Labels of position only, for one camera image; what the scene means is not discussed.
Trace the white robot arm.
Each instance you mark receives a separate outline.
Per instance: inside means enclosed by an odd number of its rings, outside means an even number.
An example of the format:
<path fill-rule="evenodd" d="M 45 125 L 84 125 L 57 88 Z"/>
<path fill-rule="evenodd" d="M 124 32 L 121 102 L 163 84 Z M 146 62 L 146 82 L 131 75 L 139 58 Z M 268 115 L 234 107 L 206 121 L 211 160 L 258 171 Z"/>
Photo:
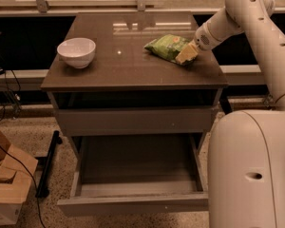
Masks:
<path fill-rule="evenodd" d="M 209 228 L 285 228 L 285 34 L 273 0 L 225 0 L 195 33 L 208 50 L 244 33 L 274 100 L 271 110 L 240 110 L 212 130 L 207 158 Z"/>

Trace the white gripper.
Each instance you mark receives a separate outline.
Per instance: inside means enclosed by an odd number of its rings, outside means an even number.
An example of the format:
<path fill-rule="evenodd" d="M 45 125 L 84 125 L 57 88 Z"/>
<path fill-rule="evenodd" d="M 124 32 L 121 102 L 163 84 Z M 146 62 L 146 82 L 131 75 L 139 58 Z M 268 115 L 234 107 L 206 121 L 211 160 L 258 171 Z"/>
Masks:
<path fill-rule="evenodd" d="M 201 50 L 212 50 L 220 44 L 220 40 L 216 39 L 210 32 L 207 23 L 203 23 L 195 32 L 193 41 Z M 180 65 L 193 61 L 198 55 L 197 46 L 189 43 L 186 45 L 178 56 L 175 58 Z"/>

